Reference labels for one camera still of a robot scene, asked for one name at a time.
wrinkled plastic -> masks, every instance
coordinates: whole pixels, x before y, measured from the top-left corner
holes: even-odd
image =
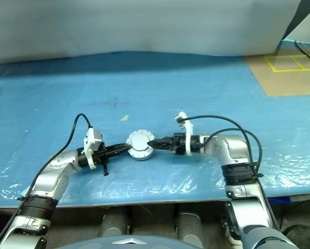
[[[153,70],[136,70],[142,68],[138,61]],[[6,67],[0,77],[0,207],[19,204],[16,198],[68,139],[76,114],[85,113],[111,145],[137,129],[156,137],[180,132],[174,117],[181,110],[224,115],[254,132],[263,145],[267,195],[310,193],[310,96],[267,97],[242,58],[121,53]],[[232,127],[213,119],[193,124],[194,134]],[[80,120],[69,149],[82,147],[86,132]],[[125,154],[110,159],[108,170],[109,176],[101,167],[72,175],[59,205],[226,198],[221,167],[212,157],[156,151],[135,161]]]

black cable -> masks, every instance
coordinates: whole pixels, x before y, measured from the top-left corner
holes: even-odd
[[[0,241],[1,239],[3,238],[3,236],[5,235],[5,233],[7,232],[10,224],[12,223],[12,221],[14,220],[14,218],[18,215],[19,211],[21,210],[22,206],[24,205],[24,202],[25,200],[27,199],[27,197],[29,196],[30,192],[32,191],[35,183],[36,183],[36,180],[38,178],[38,176],[41,174],[41,172],[43,171],[43,169],[57,156],[59,155],[60,153],[62,153],[68,146],[69,144],[71,143],[72,141],[72,138],[74,136],[74,132],[75,132],[75,128],[76,128],[76,124],[77,124],[77,121],[79,119],[79,117],[84,117],[84,119],[86,120],[86,122],[88,123],[88,127],[91,128],[92,125],[89,121],[89,119],[87,118],[86,115],[84,115],[83,113],[80,113],[78,114],[76,117],[75,117],[75,120],[74,120],[74,123],[73,123],[73,126],[72,126],[72,131],[71,131],[71,134],[70,134],[70,137],[68,138],[68,141],[67,143],[57,152],[55,153],[42,167],[41,169],[38,171],[38,173],[35,175],[33,181],[31,182],[30,186],[29,186],[29,189],[27,190],[26,194],[24,197],[20,198],[20,200],[22,201],[21,204],[18,206],[18,208],[15,210],[15,212],[13,213],[13,215],[11,216],[11,218],[9,219],[8,223],[6,224],[6,226],[4,227],[4,229],[0,232]]]
[[[261,182],[260,182],[260,179],[259,179],[259,177],[258,177],[258,173],[256,172],[256,169],[255,169],[255,167],[254,167],[252,149],[251,149],[250,142],[249,142],[249,139],[248,139],[248,137],[247,137],[247,134],[246,134],[245,130],[241,127],[241,125],[239,125],[239,124],[238,124],[237,122],[235,122],[234,120],[232,120],[232,119],[230,119],[230,118],[223,117],[223,116],[219,116],[219,115],[199,115],[199,116],[193,116],[193,117],[188,117],[188,118],[178,118],[178,119],[177,119],[177,122],[182,123],[183,121],[186,121],[186,120],[192,120],[192,119],[198,119],[198,118],[218,118],[218,119],[226,120],[226,121],[228,121],[228,122],[230,122],[230,123],[233,123],[236,127],[239,128],[239,131],[242,132],[242,134],[244,135],[244,138],[245,138],[245,140],[246,140],[247,150],[248,150],[248,155],[249,155],[249,160],[250,160],[250,162],[251,162],[251,164],[252,164],[252,167],[251,167],[251,168],[252,168],[253,173],[255,174],[255,176],[256,176],[256,178],[257,178],[257,182],[258,182],[258,184],[259,184],[259,186],[260,186],[261,194],[262,194],[263,199],[264,199],[264,201],[265,201],[265,204],[266,204],[266,206],[267,206],[267,208],[268,208],[268,210],[269,210],[269,214],[270,214],[271,219],[272,219],[272,221],[273,221],[274,227],[275,227],[277,230],[279,230],[279,226],[278,226],[276,217],[275,217],[274,212],[273,212],[273,210],[272,210],[272,208],[271,208],[271,206],[270,206],[270,203],[269,203],[269,201],[268,201],[268,198],[267,198],[267,196],[266,196],[266,194],[265,194],[265,192],[264,192],[264,189],[263,189],[262,184],[261,184]]]
[[[282,228],[282,225],[283,225],[283,219],[284,219],[284,212],[287,212],[289,210],[292,210],[292,209],[295,209],[297,208],[298,206],[300,206],[301,204],[303,204],[304,201],[298,203],[297,205],[295,206],[291,206],[291,207],[288,207],[287,209],[283,210],[282,213],[281,213],[281,216],[280,216],[280,224],[279,224],[279,229],[281,231],[281,228]]]
[[[225,132],[225,131],[240,131],[240,129],[238,129],[238,128],[227,128],[227,129],[223,129],[223,130],[219,130],[219,131],[217,131],[217,132],[214,132],[214,133],[211,134],[211,135],[207,138],[207,140],[204,142],[204,146],[206,146],[206,145],[208,144],[208,142],[209,142],[214,136],[216,136],[216,135],[219,134],[219,133]],[[258,139],[258,137],[257,137],[254,133],[252,133],[252,132],[250,132],[250,131],[248,131],[248,130],[244,130],[244,131],[245,131],[247,134],[251,135],[251,136],[255,139],[256,143],[258,144],[258,147],[259,147],[259,158],[258,158],[258,165],[257,165],[257,168],[256,168],[256,172],[259,172],[259,168],[260,168],[261,161],[262,161],[262,155],[263,155],[261,142],[260,142],[260,140]]]
[[[304,55],[306,55],[309,59],[310,59],[310,55],[308,53],[306,53],[297,43],[297,41],[294,42],[294,45],[296,48],[298,48],[300,50],[300,52],[302,52]]]

floor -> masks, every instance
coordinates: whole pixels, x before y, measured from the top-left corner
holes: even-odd
[[[208,249],[229,249],[221,226],[223,202],[186,204],[158,204],[129,206],[131,232],[175,238],[175,214],[189,210],[201,217]],[[273,207],[278,223],[282,218],[282,230],[303,224],[310,226],[310,200],[290,205]],[[57,209],[52,217],[52,226],[46,239],[47,249],[95,238],[98,235],[103,215],[108,211],[101,207],[79,209]],[[11,210],[0,210],[0,229],[7,221]]]

cardboard floor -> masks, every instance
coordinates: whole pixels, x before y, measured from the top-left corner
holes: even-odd
[[[268,96],[310,95],[310,59],[296,47],[245,60]]]

